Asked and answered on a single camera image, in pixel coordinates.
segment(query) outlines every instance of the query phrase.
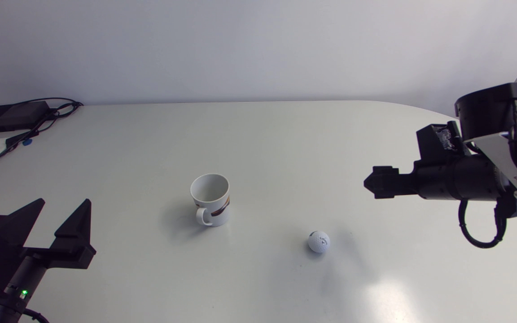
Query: power adapter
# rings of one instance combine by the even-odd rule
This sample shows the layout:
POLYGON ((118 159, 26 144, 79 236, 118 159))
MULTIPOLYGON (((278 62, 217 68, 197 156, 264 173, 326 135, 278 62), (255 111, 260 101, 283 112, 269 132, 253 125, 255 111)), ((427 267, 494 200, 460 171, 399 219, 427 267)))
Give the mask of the power adapter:
POLYGON ((0 132, 33 129, 50 110, 45 101, 0 105, 0 132))

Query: white table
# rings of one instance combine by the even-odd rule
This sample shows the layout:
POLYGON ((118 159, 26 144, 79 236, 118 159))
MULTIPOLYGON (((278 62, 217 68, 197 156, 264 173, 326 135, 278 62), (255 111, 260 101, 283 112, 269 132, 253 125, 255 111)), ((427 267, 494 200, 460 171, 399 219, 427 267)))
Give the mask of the white table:
MULTIPOLYGON (((86 106, 0 160, 0 214, 47 201, 26 246, 93 203, 90 268, 48 270, 29 307, 52 323, 517 322, 517 218, 477 249, 457 201, 363 187, 374 165, 411 171, 415 131, 448 120, 368 101, 86 106), (195 223, 208 172, 231 183, 222 227, 195 223)), ((468 208, 481 240, 493 207, 468 208)))

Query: white wall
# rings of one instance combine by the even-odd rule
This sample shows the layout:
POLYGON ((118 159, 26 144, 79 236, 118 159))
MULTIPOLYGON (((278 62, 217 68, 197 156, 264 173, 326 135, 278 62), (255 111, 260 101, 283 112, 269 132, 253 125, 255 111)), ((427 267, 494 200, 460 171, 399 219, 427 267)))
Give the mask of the white wall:
POLYGON ((0 0, 0 104, 385 100, 517 77, 512 0, 0 0))

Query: white mug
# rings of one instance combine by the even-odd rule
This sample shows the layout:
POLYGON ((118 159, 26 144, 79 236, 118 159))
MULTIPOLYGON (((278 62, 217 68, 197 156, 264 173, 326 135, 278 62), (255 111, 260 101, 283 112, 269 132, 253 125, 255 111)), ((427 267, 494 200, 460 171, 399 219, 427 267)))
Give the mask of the white mug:
POLYGON ((191 184, 191 196, 195 200, 197 222, 201 225, 219 227, 230 217, 228 180, 219 174, 199 176, 191 184))

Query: golf ball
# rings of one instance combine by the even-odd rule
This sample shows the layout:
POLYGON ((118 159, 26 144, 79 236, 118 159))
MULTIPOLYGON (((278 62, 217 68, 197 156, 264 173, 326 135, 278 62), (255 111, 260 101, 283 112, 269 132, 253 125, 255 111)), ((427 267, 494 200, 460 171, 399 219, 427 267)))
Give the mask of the golf ball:
POLYGON ((314 231, 308 236, 308 247, 314 252, 325 252, 330 247, 330 238, 322 231, 314 231))

